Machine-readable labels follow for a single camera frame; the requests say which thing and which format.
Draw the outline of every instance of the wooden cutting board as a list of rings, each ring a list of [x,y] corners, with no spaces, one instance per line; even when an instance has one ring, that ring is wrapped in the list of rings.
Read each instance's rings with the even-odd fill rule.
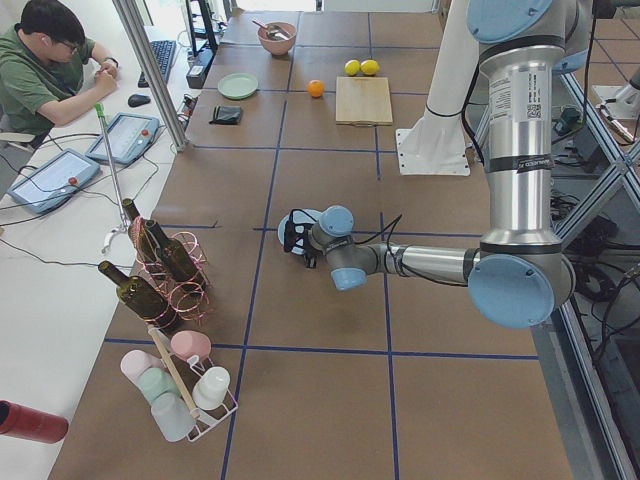
[[[386,77],[338,77],[336,123],[391,125],[391,96]]]

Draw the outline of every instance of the computer mouse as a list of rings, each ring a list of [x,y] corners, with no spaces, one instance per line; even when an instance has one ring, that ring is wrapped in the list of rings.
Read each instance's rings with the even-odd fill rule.
[[[146,105],[149,102],[151,102],[151,99],[147,95],[141,95],[139,93],[134,93],[129,97],[129,100],[127,100],[127,103],[131,108]]]

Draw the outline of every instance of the cup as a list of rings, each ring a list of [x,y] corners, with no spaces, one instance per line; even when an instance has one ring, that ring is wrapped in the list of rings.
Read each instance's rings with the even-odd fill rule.
[[[122,371],[134,385],[137,384],[140,375],[151,367],[163,368],[164,364],[159,358],[142,350],[131,350],[122,357],[122,361],[120,362],[120,371]]]
[[[204,333],[183,330],[171,338],[171,350],[180,360],[188,362],[196,355],[201,363],[211,354],[211,340]]]
[[[152,404],[160,395],[171,392],[180,396],[180,390],[171,375],[161,368],[151,367],[138,377],[137,387]]]
[[[193,401],[203,410],[218,408],[224,402],[230,381],[226,369],[211,367],[193,387]]]
[[[151,404],[151,415],[168,442],[183,439],[196,426],[184,401],[173,392],[166,392]]]

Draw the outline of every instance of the label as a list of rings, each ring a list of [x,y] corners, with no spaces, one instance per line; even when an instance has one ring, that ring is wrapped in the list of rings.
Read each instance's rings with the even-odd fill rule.
[[[511,79],[506,76],[489,85],[490,123],[511,120]]]
[[[489,85],[490,123],[548,120],[547,67],[523,67]]]
[[[546,66],[513,72],[513,121],[548,120],[549,75]]]

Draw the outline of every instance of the wine bottle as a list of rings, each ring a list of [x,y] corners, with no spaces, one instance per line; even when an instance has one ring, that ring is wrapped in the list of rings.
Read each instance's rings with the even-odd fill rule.
[[[155,252],[155,242],[149,236],[145,226],[145,219],[140,217],[140,212],[131,198],[122,200],[122,209],[129,217],[131,225],[129,225],[129,238],[133,246],[138,252],[140,261],[144,264],[147,272],[154,280],[162,282],[166,278],[166,274],[161,265],[158,264],[158,257]]]
[[[182,242],[175,238],[169,238],[160,224],[153,219],[146,221],[146,227],[157,243],[156,255],[173,279],[178,283],[189,282],[183,285],[183,289],[188,292],[198,289],[194,283],[205,289],[207,281]]]
[[[120,301],[147,324],[165,333],[174,332],[182,324],[180,314],[144,278],[137,275],[129,277],[108,260],[100,262],[98,270],[117,285],[116,294]]]

